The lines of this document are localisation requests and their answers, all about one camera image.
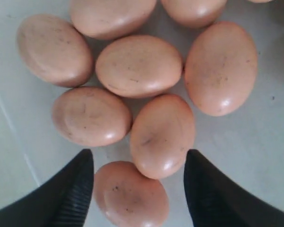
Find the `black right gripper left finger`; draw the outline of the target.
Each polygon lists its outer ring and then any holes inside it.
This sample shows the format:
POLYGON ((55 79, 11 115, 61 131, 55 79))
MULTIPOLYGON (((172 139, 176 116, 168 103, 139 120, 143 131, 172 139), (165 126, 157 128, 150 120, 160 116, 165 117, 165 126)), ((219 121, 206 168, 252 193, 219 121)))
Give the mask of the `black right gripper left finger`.
POLYGON ((93 186, 93 154, 83 149, 50 180, 0 209, 0 227, 82 227, 93 186))

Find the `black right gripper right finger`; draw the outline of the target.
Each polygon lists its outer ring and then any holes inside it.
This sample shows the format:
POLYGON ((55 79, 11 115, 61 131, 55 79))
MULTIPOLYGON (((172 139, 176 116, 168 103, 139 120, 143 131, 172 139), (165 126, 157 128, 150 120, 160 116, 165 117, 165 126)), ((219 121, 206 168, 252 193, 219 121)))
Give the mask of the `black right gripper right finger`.
POLYGON ((191 149, 184 167, 187 207, 195 227, 284 227, 284 212, 247 192, 191 149))

